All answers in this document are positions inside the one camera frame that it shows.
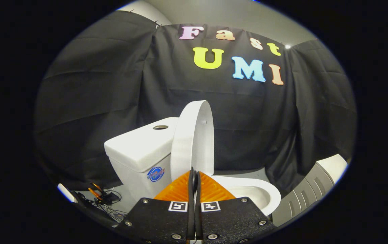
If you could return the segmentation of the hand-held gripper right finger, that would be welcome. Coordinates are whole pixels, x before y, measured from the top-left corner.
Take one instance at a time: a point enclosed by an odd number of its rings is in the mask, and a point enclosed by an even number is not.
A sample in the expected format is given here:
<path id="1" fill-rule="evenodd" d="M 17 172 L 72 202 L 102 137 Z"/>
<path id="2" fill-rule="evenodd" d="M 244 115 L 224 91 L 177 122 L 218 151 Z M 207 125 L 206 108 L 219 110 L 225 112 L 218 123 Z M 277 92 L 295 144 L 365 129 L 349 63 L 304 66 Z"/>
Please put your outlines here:
<path id="1" fill-rule="evenodd" d="M 254 243 L 274 232 L 278 189 L 260 179 L 197 172 L 196 238 L 202 244 Z"/>

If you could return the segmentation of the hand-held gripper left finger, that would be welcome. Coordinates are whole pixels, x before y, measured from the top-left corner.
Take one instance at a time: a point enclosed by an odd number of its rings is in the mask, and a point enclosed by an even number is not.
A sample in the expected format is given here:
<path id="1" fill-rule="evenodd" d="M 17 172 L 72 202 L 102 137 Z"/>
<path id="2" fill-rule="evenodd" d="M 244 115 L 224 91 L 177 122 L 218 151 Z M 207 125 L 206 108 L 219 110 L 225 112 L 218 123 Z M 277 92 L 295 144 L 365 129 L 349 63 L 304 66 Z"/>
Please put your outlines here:
<path id="1" fill-rule="evenodd" d="M 194 170 L 155 198 L 140 198 L 115 231 L 141 244 L 189 244 L 195 239 Z"/>

